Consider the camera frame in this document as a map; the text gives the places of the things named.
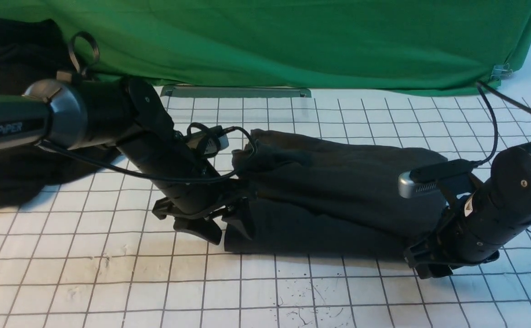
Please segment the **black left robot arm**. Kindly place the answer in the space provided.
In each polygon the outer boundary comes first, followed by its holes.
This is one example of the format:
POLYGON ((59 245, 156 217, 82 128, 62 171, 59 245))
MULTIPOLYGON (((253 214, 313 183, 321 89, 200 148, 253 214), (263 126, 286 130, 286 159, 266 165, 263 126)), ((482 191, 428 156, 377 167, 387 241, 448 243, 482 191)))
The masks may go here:
POLYGON ((219 244, 215 218, 253 239, 243 169, 220 175, 209 163, 227 148, 228 133, 240 131, 255 155, 257 145, 243 128, 209 128, 191 123, 174 129, 155 89, 142 79, 118 82, 45 79, 22 96, 0 96, 0 150, 36 145, 70 158, 150 180, 164 195, 153 206, 160 220, 174 218, 174 230, 219 244))

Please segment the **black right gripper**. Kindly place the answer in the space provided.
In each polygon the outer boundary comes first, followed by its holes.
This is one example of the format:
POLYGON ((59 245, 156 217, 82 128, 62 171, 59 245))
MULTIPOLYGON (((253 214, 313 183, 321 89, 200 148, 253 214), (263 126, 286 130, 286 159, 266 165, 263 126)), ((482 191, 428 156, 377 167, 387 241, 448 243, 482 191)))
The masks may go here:
POLYGON ((499 259, 499 249, 527 228, 525 215, 497 207, 489 194, 463 196, 403 257, 420 279, 447 277, 455 269, 499 259))

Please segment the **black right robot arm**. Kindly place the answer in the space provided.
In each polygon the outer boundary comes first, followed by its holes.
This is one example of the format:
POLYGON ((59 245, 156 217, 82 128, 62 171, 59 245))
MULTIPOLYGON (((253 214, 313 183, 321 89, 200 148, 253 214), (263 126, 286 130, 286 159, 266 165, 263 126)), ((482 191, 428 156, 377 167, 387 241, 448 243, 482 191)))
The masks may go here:
POLYGON ((531 142, 500 151, 490 178, 481 181, 476 163, 456 159, 399 176, 405 199, 440 192, 447 202, 436 227, 403 254, 421 279, 499 259, 500 248, 531 226, 531 142))

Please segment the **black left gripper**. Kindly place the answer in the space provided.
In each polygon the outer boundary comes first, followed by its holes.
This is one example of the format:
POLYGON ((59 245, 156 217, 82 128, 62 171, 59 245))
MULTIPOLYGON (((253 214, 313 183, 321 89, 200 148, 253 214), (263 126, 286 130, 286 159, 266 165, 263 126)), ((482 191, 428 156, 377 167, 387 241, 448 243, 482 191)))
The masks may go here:
POLYGON ((241 200, 250 197, 247 181, 220 176, 210 164, 151 164, 151 181, 165 196, 155 202, 152 212, 160 220, 174 217, 176 232, 219 245, 222 229, 204 218, 226 207, 222 221, 245 239, 254 239, 250 202, 241 200))

